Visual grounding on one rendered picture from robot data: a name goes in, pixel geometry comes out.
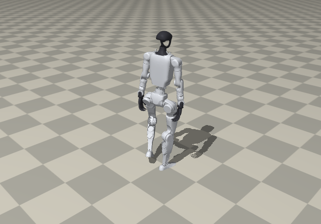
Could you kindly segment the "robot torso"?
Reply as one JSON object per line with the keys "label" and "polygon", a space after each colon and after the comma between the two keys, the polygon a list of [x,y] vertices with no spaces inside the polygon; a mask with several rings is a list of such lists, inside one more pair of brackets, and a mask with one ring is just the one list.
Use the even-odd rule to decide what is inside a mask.
{"label": "robot torso", "polygon": [[149,57],[149,75],[153,85],[156,85],[155,91],[151,93],[150,103],[164,107],[163,102],[167,99],[168,94],[165,93],[166,86],[168,86],[173,78],[174,67],[171,64],[170,53],[168,55],[157,55],[157,50],[153,51]]}

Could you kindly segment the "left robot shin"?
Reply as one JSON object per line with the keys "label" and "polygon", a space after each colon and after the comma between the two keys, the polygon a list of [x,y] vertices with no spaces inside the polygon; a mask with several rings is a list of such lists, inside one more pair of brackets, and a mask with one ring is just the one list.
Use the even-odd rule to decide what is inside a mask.
{"label": "left robot shin", "polygon": [[150,117],[148,117],[148,126],[147,126],[148,151],[150,150],[152,152],[152,143],[155,135],[155,125],[150,126],[149,119]]}

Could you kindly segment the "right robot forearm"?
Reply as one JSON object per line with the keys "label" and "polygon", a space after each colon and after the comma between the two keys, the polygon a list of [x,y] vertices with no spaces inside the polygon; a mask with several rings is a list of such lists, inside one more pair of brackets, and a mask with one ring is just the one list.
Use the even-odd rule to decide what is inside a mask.
{"label": "right robot forearm", "polygon": [[176,88],[176,92],[177,92],[177,104],[180,105],[180,102],[183,102],[184,105],[185,105],[185,102],[184,102],[184,81],[181,80],[181,86]]}

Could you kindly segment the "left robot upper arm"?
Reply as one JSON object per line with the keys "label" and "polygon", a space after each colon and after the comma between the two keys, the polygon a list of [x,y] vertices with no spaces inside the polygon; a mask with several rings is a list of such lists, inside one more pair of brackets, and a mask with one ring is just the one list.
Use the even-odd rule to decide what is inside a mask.
{"label": "left robot upper arm", "polygon": [[142,77],[146,79],[149,78],[149,57],[151,53],[152,51],[146,52],[143,55]]}

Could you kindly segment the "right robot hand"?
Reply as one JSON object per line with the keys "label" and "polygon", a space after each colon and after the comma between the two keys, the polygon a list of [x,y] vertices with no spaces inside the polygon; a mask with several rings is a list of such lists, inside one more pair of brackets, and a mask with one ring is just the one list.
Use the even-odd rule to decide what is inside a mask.
{"label": "right robot hand", "polygon": [[177,105],[178,109],[177,112],[175,114],[173,114],[174,116],[176,115],[176,117],[174,119],[171,119],[173,122],[176,122],[180,119],[180,115],[182,113],[182,108],[183,108],[184,103],[180,102],[180,105]]}

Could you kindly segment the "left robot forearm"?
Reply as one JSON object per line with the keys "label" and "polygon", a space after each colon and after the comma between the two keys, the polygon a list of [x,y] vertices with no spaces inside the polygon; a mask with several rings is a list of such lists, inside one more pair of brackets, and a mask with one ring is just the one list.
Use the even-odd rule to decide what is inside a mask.
{"label": "left robot forearm", "polygon": [[[142,93],[142,96],[144,95],[144,91],[146,88],[146,83],[147,83],[147,79],[142,77],[142,73],[141,73],[141,77],[140,77],[140,84],[139,84],[139,91]],[[138,94],[137,92],[137,94]]]}

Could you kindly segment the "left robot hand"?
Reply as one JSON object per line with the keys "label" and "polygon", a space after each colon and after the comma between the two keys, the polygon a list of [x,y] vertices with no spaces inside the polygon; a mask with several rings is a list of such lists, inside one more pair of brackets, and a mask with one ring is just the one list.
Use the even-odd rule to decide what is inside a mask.
{"label": "left robot hand", "polygon": [[[142,93],[141,92],[138,92],[138,97],[139,97],[139,99],[138,99],[138,106],[139,106],[139,109],[141,110],[141,111],[145,111],[145,108],[144,108],[144,106],[143,106],[143,97],[144,97],[144,95],[142,96]],[[144,103],[145,104],[145,103]],[[145,104],[146,105],[146,104]]]}

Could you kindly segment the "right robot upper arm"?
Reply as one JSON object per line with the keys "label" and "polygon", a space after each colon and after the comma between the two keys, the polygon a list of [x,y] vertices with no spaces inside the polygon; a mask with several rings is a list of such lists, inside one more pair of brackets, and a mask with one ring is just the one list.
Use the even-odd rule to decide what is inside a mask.
{"label": "right robot upper arm", "polygon": [[180,87],[181,86],[181,77],[182,77],[182,60],[179,57],[172,56],[171,64],[174,67],[174,85]]}

